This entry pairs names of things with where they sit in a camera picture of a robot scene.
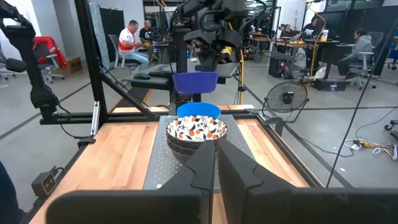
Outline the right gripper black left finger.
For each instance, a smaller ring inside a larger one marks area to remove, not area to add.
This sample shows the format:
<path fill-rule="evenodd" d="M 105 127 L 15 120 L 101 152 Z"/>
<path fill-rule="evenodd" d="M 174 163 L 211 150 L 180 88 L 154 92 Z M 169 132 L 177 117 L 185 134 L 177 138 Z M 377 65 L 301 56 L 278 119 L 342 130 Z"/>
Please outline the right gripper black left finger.
<path fill-rule="evenodd" d="M 211 224 L 215 147 L 205 141 L 157 190 L 79 190 L 48 207 L 46 224 Z"/>

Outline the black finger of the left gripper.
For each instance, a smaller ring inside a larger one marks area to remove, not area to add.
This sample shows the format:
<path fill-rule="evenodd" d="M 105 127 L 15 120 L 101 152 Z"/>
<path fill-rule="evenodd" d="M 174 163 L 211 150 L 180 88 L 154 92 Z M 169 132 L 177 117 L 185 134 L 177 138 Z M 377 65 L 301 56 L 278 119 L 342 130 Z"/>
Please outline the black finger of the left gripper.
<path fill-rule="evenodd" d="M 211 71 L 211 62 L 209 56 L 211 55 L 210 49 L 202 49 L 198 53 L 198 59 L 200 61 L 199 65 L 195 66 L 196 71 L 200 72 L 210 72 Z"/>
<path fill-rule="evenodd" d="M 224 59 L 224 54 L 222 51 L 212 49 L 211 50 L 211 71 L 216 70 L 217 65 L 221 60 Z"/>

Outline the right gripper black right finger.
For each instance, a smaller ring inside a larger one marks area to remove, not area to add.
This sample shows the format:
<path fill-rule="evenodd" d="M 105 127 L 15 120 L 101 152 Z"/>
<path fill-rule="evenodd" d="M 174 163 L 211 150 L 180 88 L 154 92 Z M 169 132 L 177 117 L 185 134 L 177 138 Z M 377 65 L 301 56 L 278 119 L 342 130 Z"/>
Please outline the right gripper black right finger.
<path fill-rule="evenodd" d="M 229 223 L 398 224 L 397 189 L 296 187 L 224 139 L 218 176 Z"/>

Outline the blue plastic bowl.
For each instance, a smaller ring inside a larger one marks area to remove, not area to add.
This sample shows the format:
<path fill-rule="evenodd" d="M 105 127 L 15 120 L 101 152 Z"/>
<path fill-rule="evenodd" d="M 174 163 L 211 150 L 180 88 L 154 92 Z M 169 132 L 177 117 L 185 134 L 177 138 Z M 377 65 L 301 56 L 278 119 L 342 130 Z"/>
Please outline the blue plastic bowl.
<path fill-rule="evenodd" d="M 179 106 L 177 108 L 177 115 L 179 117 L 200 115 L 219 118 L 221 115 L 221 109 L 211 103 L 191 102 Z"/>

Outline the black bowl floral inside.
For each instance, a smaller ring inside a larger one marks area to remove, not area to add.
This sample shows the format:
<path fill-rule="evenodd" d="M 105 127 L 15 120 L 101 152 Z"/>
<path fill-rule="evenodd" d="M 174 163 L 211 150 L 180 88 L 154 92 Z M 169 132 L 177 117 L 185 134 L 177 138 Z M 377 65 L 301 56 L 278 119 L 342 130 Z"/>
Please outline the black bowl floral inside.
<path fill-rule="evenodd" d="M 218 142 L 227 137 L 227 124 L 210 116 L 184 116 L 171 121 L 166 127 L 167 139 L 181 147 L 198 148 L 205 141 Z"/>
<path fill-rule="evenodd" d="M 171 147 L 172 154 L 180 163 L 185 164 L 193 155 L 196 150 L 185 149 L 181 147 Z"/>
<path fill-rule="evenodd" d="M 167 145 L 169 146 L 169 148 L 171 148 L 171 150 L 175 152 L 192 155 L 202 145 L 202 142 L 187 142 L 187 141 L 173 142 L 170 139 L 168 139 Z"/>

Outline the grey perforated metal shelf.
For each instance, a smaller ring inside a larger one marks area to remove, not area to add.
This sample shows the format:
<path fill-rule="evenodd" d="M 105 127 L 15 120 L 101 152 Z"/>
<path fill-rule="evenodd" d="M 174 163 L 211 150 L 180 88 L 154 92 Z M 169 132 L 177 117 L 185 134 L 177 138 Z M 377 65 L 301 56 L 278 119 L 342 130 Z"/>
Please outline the grey perforated metal shelf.
<path fill-rule="evenodd" d="M 166 126 L 178 116 L 161 116 L 159 126 L 155 135 L 154 145 L 150 156 L 149 165 L 144 181 L 144 190 L 155 190 L 160 188 L 171 179 L 183 166 L 172 154 L 167 145 Z M 251 152 L 237 122 L 232 115 L 221 115 L 221 120 L 228 126 L 227 140 L 240 148 L 251 159 L 254 155 Z"/>

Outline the black computer tower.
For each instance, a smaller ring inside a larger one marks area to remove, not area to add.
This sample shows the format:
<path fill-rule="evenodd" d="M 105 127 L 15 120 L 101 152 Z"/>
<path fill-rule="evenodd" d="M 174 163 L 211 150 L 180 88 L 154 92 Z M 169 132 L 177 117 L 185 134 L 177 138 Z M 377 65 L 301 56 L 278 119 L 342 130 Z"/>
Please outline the black computer tower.
<path fill-rule="evenodd" d="M 268 74 L 275 78 L 291 79 L 292 76 L 288 73 L 287 61 L 271 57 L 269 62 Z"/>

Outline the black work table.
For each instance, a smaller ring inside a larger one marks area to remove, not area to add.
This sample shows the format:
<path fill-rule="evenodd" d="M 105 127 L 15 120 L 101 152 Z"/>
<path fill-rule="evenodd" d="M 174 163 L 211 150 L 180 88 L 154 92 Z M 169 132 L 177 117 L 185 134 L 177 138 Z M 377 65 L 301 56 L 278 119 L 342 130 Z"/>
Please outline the black work table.
<path fill-rule="evenodd" d="M 150 72 L 171 72 L 171 70 L 173 70 L 174 73 L 177 71 L 175 63 L 172 63 L 172 66 L 169 64 L 154 65 L 153 67 L 147 68 L 142 72 L 148 74 Z M 217 84 L 225 84 L 226 79 L 232 78 L 237 71 L 238 68 L 235 63 L 219 64 L 216 68 L 216 72 L 218 72 Z M 167 78 L 165 75 L 163 75 L 162 77 L 151 77 L 148 80 L 141 80 L 137 79 L 135 74 L 137 74 L 137 72 L 134 72 L 133 75 L 124 77 L 121 80 L 123 83 L 130 83 L 132 87 L 172 91 L 172 78 Z"/>

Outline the wooden desk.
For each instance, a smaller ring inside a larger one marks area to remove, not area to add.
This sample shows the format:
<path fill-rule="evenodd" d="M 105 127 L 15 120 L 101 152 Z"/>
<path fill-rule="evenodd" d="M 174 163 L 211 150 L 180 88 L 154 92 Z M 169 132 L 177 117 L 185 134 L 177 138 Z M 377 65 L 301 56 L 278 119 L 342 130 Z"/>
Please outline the wooden desk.
<path fill-rule="evenodd" d="M 314 40 L 305 40 L 303 42 L 291 42 L 291 41 L 284 41 L 282 39 L 269 39 L 265 37 L 255 37 L 253 39 L 249 39 L 248 47 L 250 49 L 260 49 L 260 44 L 263 42 L 274 44 L 275 46 L 283 46 L 283 47 L 290 47 L 294 49 L 311 49 L 314 46 L 319 47 L 321 45 L 332 44 L 332 45 L 339 45 L 340 42 L 337 40 L 331 41 L 318 41 L 315 42 Z"/>

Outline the black round fan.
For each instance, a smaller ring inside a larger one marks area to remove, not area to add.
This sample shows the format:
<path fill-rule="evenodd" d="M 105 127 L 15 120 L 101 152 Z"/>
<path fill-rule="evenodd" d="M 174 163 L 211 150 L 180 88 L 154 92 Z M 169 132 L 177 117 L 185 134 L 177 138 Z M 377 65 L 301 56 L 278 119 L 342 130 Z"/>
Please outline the black round fan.
<path fill-rule="evenodd" d="M 300 82 L 282 82 L 272 87 L 264 98 L 262 109 L 288 113 L 286 123 L 294 123 L 310 101 L 307 88 Z"/>

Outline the grey office chair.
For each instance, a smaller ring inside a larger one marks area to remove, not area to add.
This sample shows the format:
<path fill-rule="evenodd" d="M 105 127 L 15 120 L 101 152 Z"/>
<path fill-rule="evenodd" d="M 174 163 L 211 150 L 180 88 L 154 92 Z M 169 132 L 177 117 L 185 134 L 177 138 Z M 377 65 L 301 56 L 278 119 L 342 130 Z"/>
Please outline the grey office chair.
<path fill-rule="evenodd" d="M 114 48 L 115 61 L 114 68 L 120 66 L 121 68 L 128 68 L 129 73 L 132 73 L 137 67 L 141 66 L 141 63 L 134 59 L 127 59 L 126 55 L 130 52 L 129 50 L 119 50 L 119 39 L 114 34 L 108 34 L 111 44 Z"/>

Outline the black partition panel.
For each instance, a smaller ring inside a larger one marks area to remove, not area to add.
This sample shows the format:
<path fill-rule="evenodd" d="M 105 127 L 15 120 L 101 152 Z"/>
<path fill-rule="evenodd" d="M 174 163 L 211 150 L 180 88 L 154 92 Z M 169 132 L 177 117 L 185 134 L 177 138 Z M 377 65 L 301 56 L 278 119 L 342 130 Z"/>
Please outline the black partition panel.
<path fill-rule="evenodd" d="M 124 14 L 122 10 L 105 9 L 102 7 L 100 8 L 100 14 L 102 17 L 102 22 L 106 37 L 109 61 L 114 62 L 115 61 L 114 48 L 111 44 L 108 34 L 114 34 L 117 37 L 119 36 L 119 33 L 124 29 L 125 25 Z"/>

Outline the black flat case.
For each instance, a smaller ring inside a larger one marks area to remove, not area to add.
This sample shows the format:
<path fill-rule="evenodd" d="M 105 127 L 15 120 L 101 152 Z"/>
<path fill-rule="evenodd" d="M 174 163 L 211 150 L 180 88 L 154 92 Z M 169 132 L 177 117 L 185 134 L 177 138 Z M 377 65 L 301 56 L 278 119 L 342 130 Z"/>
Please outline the black flat case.
<path fill-rule="evenodd" d="M 344 80 L 316 79 L 313 87 L 318 91 L 345 91 L 348 83 Z"/>

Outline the cardboard box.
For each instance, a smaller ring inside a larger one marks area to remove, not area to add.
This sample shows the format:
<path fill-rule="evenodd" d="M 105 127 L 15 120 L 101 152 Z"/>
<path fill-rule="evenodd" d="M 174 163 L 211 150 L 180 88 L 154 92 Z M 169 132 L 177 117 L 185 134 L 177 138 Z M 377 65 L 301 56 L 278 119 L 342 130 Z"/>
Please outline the cardboard box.
<path fill-rule="evenodd" d="M 65 60 L 67 63 L 64 69 L 66 74 L 73 74 L 83 69 L 80 57 L 67 57 Z"/>

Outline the black chair base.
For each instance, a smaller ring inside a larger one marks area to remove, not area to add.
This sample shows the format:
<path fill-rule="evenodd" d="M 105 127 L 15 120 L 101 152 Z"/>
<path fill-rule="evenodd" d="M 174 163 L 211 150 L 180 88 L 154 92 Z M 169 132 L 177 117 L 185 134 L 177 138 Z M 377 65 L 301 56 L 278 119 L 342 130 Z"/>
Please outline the black chair base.
<path fill-rule="evenodd" d="M 384 126 L 384 129 L 398 141 L 398 119 L 390 120 L 389 124 Z"/>

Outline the white office chair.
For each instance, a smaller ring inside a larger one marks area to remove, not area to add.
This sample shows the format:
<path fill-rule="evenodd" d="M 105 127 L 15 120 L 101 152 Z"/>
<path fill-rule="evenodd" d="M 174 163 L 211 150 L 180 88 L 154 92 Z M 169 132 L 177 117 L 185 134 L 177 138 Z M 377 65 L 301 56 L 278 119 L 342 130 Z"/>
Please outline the white office chair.
<path fill-rule="evenodd" d="M 53 71 L 60 68 L 59 63 L 56 59 L 56 55 L 50 54 L 50 55 L 46 56 L 45 58 L 49 59 L 49 62 L 46 62 L 45 64 L 39 64 L 39 69 L 44 78 L 44 81 L 46 83 L 53 84 L 54 78 L 60 78 L 61 80 L 64 80 L 65 77 L 63 75 L 53 73 Z"/>

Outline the red jacket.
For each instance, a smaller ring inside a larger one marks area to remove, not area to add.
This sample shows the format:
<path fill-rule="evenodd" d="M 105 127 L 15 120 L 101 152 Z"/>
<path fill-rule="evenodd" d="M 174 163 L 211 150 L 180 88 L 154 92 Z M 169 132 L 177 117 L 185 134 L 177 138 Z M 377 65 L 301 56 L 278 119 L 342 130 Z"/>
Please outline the red jacket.
<path fill-rule="evenodd" d="M 63 52 L 61 49 L 58 47 L 56 41 L 49 36 L 38 36 L 34 37 L 34 46 L 38 45 L 44 45 L 46 49 L 50 52 L 50 54 L 55 54 L 56 59 L 58 61 L 58 64 L 61 66 L 61 68 L 66 68 L 67 67 L 67 61 L 63 55 Z"/>

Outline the blue chair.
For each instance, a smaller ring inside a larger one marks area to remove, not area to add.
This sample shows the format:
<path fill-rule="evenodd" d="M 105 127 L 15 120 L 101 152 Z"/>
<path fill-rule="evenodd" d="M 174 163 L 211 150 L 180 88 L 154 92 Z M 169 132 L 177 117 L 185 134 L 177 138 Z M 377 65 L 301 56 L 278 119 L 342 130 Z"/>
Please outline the blue chair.
<path fill-rule="evenodd" d="M 392 44 L 388 58 L 391 58 L 392 62 L 387 63 L 387 67 L 396 70 L 398 68 L 398 44 Z"/>

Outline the silver metal bracket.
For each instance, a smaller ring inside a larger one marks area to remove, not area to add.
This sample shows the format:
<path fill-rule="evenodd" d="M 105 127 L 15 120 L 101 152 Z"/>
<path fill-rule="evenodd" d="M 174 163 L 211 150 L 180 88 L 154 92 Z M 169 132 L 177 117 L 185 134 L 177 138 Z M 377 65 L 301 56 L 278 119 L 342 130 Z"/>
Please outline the silver metal bracket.
<path fill-rule="evenodd" d="M 100 118 L 100 102 L 95 101 L 94 108 L 93 108 L 92 121 L 91 121 L 91 128 L 90 128 L 91 136 L 95 136 L 96 133 L 98 132 L 99 118 Z"/>

